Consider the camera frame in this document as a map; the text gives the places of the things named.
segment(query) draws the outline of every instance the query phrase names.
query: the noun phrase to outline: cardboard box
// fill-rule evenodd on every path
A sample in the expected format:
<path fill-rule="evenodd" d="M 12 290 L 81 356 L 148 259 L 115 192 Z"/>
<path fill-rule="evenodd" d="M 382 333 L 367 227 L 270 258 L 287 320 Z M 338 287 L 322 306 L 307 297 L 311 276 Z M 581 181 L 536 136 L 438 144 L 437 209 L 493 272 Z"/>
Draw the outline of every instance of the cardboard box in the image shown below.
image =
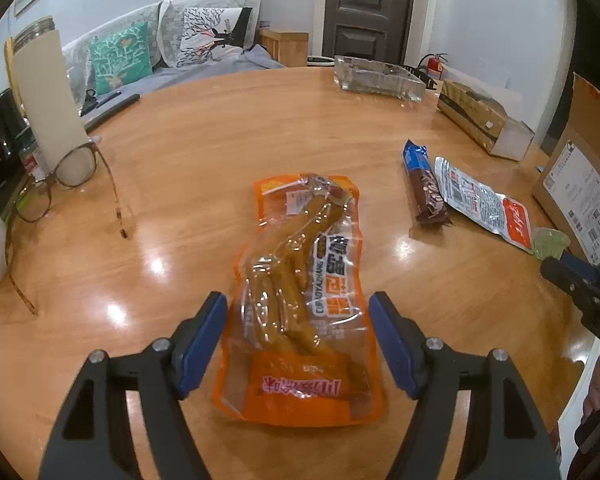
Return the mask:
<path fill-rule="evenodd" d="M 578 75 L 569 121 L 532 193 L 571 252 L 600 265 L 600 92 Z"/>
<path fill-rule="evenodd" d="M 534 138 L 499 102 L 459 81 L 444 82 L 438 108 L 490 155 L 522 160 Z"/>

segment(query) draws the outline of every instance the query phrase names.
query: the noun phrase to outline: glasses lens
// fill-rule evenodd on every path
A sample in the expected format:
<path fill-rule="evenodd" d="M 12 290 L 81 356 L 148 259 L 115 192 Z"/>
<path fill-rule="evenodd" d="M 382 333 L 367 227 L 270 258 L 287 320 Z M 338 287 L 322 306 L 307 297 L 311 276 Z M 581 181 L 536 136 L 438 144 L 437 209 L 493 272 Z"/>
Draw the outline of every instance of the glasses lens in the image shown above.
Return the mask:
<path fill-rule="evenodd" d="M 96 157 L 89 148 L 78 148 L 60 161 L 56 177 L 63 186 L 77 187 L 96 171 Z"/>
<path fill-rule="evenodd" d="M 26 191 L 18 197 L 16 211 L 27 222 L 35 222 L 44 216 L 51 206 L 51 196 L 46 182 L 38 182 L 27 186 Z"/>

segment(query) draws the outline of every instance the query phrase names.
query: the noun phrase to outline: wooden table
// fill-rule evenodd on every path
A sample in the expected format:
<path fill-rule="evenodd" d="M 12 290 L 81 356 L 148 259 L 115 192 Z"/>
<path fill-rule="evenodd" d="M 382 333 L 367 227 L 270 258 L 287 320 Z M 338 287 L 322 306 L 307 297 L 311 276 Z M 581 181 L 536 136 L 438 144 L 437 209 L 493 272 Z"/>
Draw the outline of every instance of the wooden table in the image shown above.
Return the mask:
<path fill-rule="evenodd" d="M 142 98 L 98 131 L 132 232 L 117 232 L 107 174 L 82 189 L 53 190 L 50 213 L 22 222 L 14 275 L 40 310 L 35 318 L 0 284 L 0 448 L 26 480 L 37 475 L 56 413 L 95 348 L 141 350 L 199 309 L 207 293 L 232 290 L 232 262 L 256 229 L 252 183 L 315 171 L 347 175 L 361 191 L 365 294 L 385 290 L 427 335 L 454 349 L 509 351 L 548 427 L 579 377 L 591 338 L 570 300 L 539 275 L 539 263 L 453 213 L 453 226 L 413 220 L 402 165 L 407 139 L 523 202 L 536 226 L 550 225 L 530 195 L 533 147 L 522 163 L 488 156 L 423 104 L 341 91 L 330 69 L 242 73 L 175 86 Z M 298 430 L 231 420 L 210 396 L 219 349 L 202 387 L 182 403 L 214 480 L 384 479 L 414 402 L 382 362 L 386 414 L 355 428 Z M 137 394 L 128 394 L 139 461 L 157 477 Z M 445 461 L 451 478 L 468 396 L 460 395 Z"/>

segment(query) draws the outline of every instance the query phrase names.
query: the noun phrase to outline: cushion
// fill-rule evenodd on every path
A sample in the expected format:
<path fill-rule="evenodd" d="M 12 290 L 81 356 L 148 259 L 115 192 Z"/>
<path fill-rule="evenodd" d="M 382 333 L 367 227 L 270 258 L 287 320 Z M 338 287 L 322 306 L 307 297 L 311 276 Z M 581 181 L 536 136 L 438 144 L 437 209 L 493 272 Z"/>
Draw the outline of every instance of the cushion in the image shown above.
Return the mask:
<path fill-rule="evenodd" d="M 251 7 L 217 9 L 187 7 L 177 66 L 204 63 L 224 57 L 227 51 L 242 51 Z"/>
<path fill-rule="evenodd" d="M 229 9 L 232 7 L 251 7 L 251 15 L 244 37 L 244 48 L 251 48 L 255 39 L 260 0 L 164 0 L 160 6 L 158 23 L 158 48 L 162 59 L 169 67 L 176 67 L 180 44 L 184 30 L 184 10 L 187 7 L 212 7 Z"/>
<path fill-rule="evenodd" d="M 98 95 L 153 73 L 147 31 L 148 23 L 144 22 L 90 44 Z"/>
<path fill-rule="evenodd" d="M 89 45 L 98 38 L 104 38 L 109 34 L 128 28 L 133 23 L 147 22 L 151 64 L 152 66 L 156 66 L 160 62 L 162 55 L 160 54 L 157 42 L 159 9 L 160 2 L 132 10 L 123 16 L 119 16 L 110 22 L 94 28 L 62 48 L 64 62 L 66 63 L 69 75 L 71 92 L 74 95 L 76 103 L 84 101 L 86 89 L 95 88 L 93 67 L 90 62 L 91 56 L 89 53 Z"/>

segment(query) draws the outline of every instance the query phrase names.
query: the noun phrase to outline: gray cushion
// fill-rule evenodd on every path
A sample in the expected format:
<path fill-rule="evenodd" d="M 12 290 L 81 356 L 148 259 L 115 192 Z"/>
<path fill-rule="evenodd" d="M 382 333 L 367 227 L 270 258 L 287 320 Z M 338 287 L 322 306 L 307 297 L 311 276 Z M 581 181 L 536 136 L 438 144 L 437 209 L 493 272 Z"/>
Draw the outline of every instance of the gray cushion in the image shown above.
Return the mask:
<path fill-rule="evenodd" d="M 184 9 L 187 7 L 215 7 L 229 9 L 231 7 L 251 7 L 251 16 L 244 47 L 250 48 L 255 40 L 260 0 L 164 0 L 160 7 L 160 23 L 158 24 L 158 48 L 164 62 L 175 67 L 178 63 L 182 31 L 184 30 Z"/>

